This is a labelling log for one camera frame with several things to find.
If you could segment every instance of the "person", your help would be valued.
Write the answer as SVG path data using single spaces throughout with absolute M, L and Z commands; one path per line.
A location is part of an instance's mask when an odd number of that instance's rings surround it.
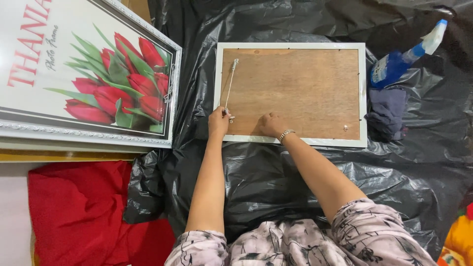
M 165 266 L 434 266 L 404 229 L 399 213 L 374 203 L 322 154 L 288 133 L 282 144 L 318 199 L 331 230 L 311 219 L 263 222 L 231 245 L 224 235 L 222 142 L 231 115 L 209 116 L 209 140 L 192 196 L 185 233 Z M 279 139 L 289 128 L 273 112 L 261 131 Z

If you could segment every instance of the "cloth rag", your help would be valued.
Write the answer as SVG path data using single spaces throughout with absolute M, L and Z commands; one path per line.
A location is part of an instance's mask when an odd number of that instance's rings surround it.
M 373 127 L 387 141 L 404 137 L 403 113 L 407 94 L 403 89 L 369 89 L 371 111 L 365 115 L 368 126 Z
M 131 164 L 52 163 L 28 173 L 39 266 L 163 265 L 174 244 L 166 219 L 122 221 Z

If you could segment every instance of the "floral print sleeve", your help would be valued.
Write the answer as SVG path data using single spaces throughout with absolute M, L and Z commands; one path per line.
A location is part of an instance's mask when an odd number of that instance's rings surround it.
M 228 256 L 227 239 L 216 231 L 189 231 L 178 237 L 165 266 L 222 266 Z
M 332 235 L 353 261 L 369 266 L 437 265 L 404 229 L 397 211 L 367 198 L 351 201 L 337 212 Z

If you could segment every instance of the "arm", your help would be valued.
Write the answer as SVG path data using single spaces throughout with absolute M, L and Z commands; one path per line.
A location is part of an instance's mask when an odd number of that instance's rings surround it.
M 195 183 L 186 232 L 195 230 L 224 232 L 225 179 L 222 142 L 228 130 L 230 115 L 223 116 L 223 109 L 219 106 L 209 116 L 209 140 Z
M 263 116 L 263 126 L 260 129 L 267 136 L 279 139 L 289 128 L 277 113 L 270 113 Z M 288 149 L 302 178 L 320 202 L 328 221 L 332 222 L 337 211 L 346 203 L 366 197 L 334 164 L 297 137 L 296 133 L 287 134 L 282 144 Z

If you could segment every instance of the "wooden backing board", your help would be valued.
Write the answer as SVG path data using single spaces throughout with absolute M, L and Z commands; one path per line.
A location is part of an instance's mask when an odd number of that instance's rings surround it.
M 239 60 L 227 134 L 263 136 L 260 117 L 276 111 L 301 138 L 360 140 L 358 56 L 357 49 L 223 49 L 222 106 Z

